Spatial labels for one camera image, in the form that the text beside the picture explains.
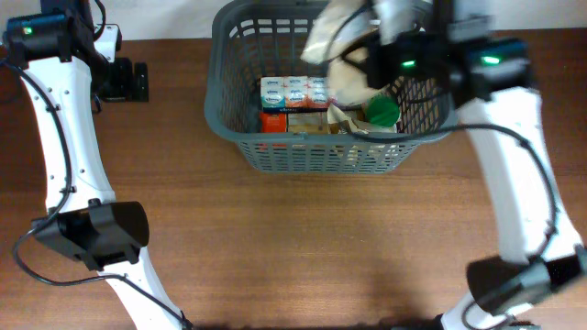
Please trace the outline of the green lidded small jar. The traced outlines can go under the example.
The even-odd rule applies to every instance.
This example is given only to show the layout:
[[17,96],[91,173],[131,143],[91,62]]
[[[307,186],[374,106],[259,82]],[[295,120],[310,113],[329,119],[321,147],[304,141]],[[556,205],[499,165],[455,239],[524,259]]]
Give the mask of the green lidded small jar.
[[401,112],[399,105],[390,96],[379,95],[372,98],[364,108],[368,123],[381,127],[394,127]]

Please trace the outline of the cream plastic bag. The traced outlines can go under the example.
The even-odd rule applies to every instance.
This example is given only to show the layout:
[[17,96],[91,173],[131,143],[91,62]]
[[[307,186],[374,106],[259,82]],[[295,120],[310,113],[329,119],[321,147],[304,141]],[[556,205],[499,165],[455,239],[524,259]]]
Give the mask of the cream plastic bag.
[[301,60],[327,66],[329,95],[336,105],[360,105],[379,92],[367,86],[365,73],[341,57],[344,50],[373,30],[370,9],[362,0],[329,2],[310,30]]

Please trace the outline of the brown white snack bag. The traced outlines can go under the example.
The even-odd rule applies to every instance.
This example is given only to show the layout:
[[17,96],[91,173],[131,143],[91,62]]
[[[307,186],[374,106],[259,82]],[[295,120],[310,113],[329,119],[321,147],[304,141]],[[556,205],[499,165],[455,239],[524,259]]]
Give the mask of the brown white snack bag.
[[326,111],[329,133],[328,134],[347,134],[352,133],[396,133],[397,128],[377,126],[367,122],[364,115],[364,108],[360,107],[358,110],[341,110],[331,105]]

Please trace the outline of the orange spaghetti packet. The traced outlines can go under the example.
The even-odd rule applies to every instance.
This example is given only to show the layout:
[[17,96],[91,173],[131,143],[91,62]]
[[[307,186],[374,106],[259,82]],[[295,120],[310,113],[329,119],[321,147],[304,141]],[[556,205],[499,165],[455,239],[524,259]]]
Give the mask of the orange spaghetti packet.
[[328,134],[326,112],[266,114],[260,113],[262,133]]

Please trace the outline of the multicolour tissue pocket pack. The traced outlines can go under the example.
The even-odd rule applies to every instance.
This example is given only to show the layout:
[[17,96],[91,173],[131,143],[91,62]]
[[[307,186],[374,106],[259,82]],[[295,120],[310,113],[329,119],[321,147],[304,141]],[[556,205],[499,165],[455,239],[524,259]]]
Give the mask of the multicolour tissue pocket pack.
[[267,114],[326,111],[330,101],[325,77],[285,76],[260,79],[261,111]]

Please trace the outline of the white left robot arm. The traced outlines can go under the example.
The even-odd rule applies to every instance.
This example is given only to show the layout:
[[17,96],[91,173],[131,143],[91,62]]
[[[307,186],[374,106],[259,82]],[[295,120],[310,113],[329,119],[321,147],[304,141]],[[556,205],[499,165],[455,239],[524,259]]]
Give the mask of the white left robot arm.
[[104,102],[145,102],[143,62],[118,56],[119,27],[95,23],[89,1],[45,0],[10,18],[4,65],[25,85],[47,173],[47,213],[29,236],[105,281],[138,329],[188,329],[150,261],[150,228],[137,202],[116,198],[100,157],[94,115]]

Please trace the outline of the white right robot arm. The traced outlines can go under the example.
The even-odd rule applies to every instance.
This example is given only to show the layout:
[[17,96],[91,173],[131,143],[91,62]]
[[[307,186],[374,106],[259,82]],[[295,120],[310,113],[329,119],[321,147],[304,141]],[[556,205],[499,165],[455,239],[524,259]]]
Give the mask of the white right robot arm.
[[494,37],[478,1],[436,1],[423,26],[408,1],[367,8],[380,21],[361,41],[368,85],[400,76],[438,82],[476,149],[498,230],[498,254],[470,263],[465,296],[422,327],[509,329],[586,276],[586,248],[550,167],[527,45]]

